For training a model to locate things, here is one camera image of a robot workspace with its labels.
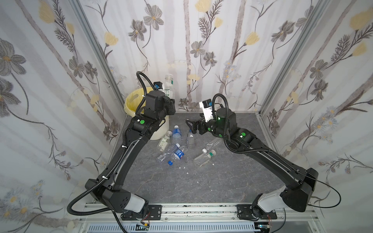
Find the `clear square bottle green band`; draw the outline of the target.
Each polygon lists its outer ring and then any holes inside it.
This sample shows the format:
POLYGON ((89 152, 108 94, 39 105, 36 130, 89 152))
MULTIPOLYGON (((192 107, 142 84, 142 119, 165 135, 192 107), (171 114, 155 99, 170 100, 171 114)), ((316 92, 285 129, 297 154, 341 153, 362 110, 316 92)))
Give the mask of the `clear square bottle green band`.
POLYGON ((167 97, 170 99, 175 99, 175 88, 173 85, 173 75, 166 74, 164 82, 164 92, 167 97))

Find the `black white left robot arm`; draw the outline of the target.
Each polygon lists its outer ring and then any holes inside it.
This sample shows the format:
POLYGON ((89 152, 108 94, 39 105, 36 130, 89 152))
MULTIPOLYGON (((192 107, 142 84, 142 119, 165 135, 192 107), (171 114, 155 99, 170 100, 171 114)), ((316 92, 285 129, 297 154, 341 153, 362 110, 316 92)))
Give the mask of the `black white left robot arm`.
POLYGON ((88 216, 106 211, 113 213, 132 212, 135 218, 145 219, 149 214, 149 202, 123 189, 126 175, 140 151, 152 135, 165 123, 166 116, 175 114, 175 100, 170 99, 151 83, 147 91, 145 81, 150 79, 138 71, 136 77, 143 89, 143 98, 135 116, 122 133, 122 144, 116 155, 96 179, 89 179, 86 191, 67 205, 67 212, 74 216, 88 216), (105 207, 94 211, 76 211, 73 206, 87 195, 105 207))

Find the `clear ribbed bottle white cap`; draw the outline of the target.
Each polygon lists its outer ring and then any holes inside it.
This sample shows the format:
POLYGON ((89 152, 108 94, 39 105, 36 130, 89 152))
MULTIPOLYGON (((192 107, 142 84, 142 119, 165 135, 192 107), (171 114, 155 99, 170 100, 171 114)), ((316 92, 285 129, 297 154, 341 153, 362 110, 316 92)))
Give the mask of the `clear ribbed bottle white cap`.
POLYGON ((215 139, 213 139, 212 141, 210 141, 206 144, 205 149, 210 150, 210 149, 216 147, 217 145, 219 145, 221 142, 222 142, 221 138, 215 138, 215 139))

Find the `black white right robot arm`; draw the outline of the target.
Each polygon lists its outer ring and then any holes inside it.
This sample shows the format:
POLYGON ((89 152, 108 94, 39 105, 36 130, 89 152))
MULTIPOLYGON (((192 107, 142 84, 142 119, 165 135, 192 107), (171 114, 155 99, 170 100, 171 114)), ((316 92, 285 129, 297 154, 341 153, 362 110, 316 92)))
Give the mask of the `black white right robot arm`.
POLYGON ((235 154, 246 155, 276 175, 284 186, 273 192, 256 196, 247 210, 238 209, 238 217, 243 220, 258 221, 276 210, 290 208, 304 212, 310 206, 315 191, 318 172, 304 169, 266 146, 255 134, 239 127, 236 114, 229 108, 223 94, 202 102, 204 113, 198 120, 186 120, 189 129, 203 135, 207 132, 222 138, 226 148, 235 154))

